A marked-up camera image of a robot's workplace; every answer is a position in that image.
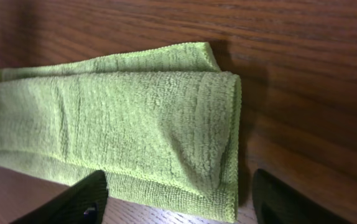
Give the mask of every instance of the wood grain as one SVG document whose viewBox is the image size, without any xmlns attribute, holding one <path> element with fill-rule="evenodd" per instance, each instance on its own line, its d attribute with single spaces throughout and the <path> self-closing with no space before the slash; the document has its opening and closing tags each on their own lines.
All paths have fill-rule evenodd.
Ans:
<svg viewBox="0 0 357 224">
<path fill-rule="evenodd" d="M 242 79 L 239 222 L 255 223 L 249 175 L 262 167 L 357 223 L 357 0 L 0 0 L 0 67 L 188 41 L 209 41 Z M 0 223 L 63 189 L 0 168 Z M 212 223 L 115 199 L 108 210 L 105 223 Z"/>
</svg>

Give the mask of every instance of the black object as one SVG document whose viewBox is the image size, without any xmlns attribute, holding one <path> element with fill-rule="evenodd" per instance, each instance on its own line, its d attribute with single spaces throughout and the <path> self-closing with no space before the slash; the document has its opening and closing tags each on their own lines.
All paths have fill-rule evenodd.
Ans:
<svg viewBox="0 0 357 224">
<path fill-rule="evenodd" d="M 108 199 L 105 173 L 98 170 L 12 224 L 101 224 Z"/>
<path fill-rule="evenodd" d="M 349 223 L 262 169 L 254 173 L 252 191 L 259 224 Z"/>
</svg>

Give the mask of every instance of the folded towel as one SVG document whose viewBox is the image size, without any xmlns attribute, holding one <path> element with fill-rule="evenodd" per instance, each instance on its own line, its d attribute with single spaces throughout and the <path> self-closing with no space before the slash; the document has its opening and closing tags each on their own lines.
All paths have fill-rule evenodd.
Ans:
<svg viewBox="0 0 357 224">
<path fill-rule="evenodd" d="M 241 85 L 208 43 L 0 70 L 0 166 L 235 222 Z"/>
</svg>

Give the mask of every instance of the wooden table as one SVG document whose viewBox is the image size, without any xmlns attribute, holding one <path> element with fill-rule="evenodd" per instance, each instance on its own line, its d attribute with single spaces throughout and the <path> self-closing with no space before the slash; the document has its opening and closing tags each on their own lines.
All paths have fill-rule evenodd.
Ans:
<svg viewBox="0 0 357 224">
<path fill-rule="evenodd" d="M 357 223 L 357 0 L 0 0 L 0 67 L 189 41 L 242 78 L 239 222 L 262 167 Z M 0 223 L 63 189 L 0 168 Z M 215 223 L 112 198 L 104 222 Z"/>
</svg>

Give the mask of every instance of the black plastic part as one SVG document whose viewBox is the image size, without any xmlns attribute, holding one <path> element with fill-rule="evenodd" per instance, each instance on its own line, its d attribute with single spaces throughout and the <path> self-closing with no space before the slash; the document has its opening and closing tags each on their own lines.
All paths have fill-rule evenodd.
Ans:
<svg viewBox="0 0 357 224">
<path fill-rule="evenodd" d="M 108 199 L 105 173 L 95 171 L 53 200 L 12 224 L 101 224 Z"/>
<path fill-rule="evenodd" d="M 254 173 L 252 192 L 259 224 L 349 223 L 262 169 Z"/>
</svg>

